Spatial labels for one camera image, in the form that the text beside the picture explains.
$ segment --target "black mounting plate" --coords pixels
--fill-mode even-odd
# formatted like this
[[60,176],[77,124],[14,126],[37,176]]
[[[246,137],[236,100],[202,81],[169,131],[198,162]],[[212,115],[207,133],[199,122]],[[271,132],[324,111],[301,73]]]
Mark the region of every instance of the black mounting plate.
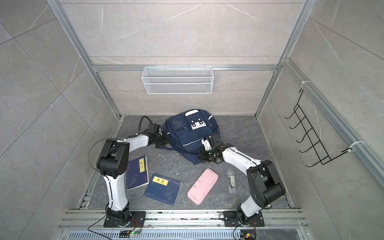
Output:
[[[224,211],[224,225],[226,227],[237,227],[239,225],[238,218],[236,216],[236,211]],[[257,227],[264,227],[264,218],[263,214],[259,212],[258,214],[253,215],[252,217],[248,218],[243,225],[249,225],[255,221]]]
[[[145,221],[145,216],[146,216],[146,211],[142,211],[142,212],[130,212],[131,213],[131,219],[132,218],[135,218],[135,227],[139,227],[137,226],[137,224],[139,224],[140,226],[143,226],[144,225],[144,221]],[[103,227],[119,227],[119,225],[121,225],[121,222],[113,219],[113,218],[109,218],[108,216],[105,218],[105,221],[104,221],[104,225]],[[131,220],[127,226],[125,227],[133,227],[133,220]]]

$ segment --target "white zipper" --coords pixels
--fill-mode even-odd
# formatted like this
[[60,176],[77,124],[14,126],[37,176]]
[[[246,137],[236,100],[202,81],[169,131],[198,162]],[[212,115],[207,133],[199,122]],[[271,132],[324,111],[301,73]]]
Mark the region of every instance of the white zipper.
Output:
[[190,142],[190,143],[184,144],[184,145],[183,145],[183,147],[184,147],[184,146],[186,146],[186,145],[190,145],[191,143],[194,143],[194,142],[200,141],[201,139],[203,139],[203,137],[202,137],[202,138],[200,138],[200,139],[197,139],[196,141],[193,141],[193,142]]

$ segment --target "book cover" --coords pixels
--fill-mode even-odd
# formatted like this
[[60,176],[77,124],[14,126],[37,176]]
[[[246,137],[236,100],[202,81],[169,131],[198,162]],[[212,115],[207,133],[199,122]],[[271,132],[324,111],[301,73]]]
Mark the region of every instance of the book cover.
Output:
[[126,172],[127,190],[147,185],[148,182],[148,166],[147,157],[142,156],[128,161]]
[[174,206],[180,188],[180,181],[153,174],[144,196]]

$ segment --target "metal basket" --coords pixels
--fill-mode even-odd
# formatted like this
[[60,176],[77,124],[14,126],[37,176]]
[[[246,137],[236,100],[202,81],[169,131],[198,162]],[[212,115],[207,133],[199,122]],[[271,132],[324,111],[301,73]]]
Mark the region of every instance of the metal basket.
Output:
[[141,76],[148,94],[212,93],[212,67],[146,67]]

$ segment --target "pink box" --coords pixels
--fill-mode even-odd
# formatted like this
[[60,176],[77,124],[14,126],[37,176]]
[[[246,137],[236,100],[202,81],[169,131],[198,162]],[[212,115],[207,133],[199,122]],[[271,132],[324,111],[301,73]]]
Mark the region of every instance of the pink box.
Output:
[[187,196],[200,205],[218,179],[217,173],[207,168],[188,191]]

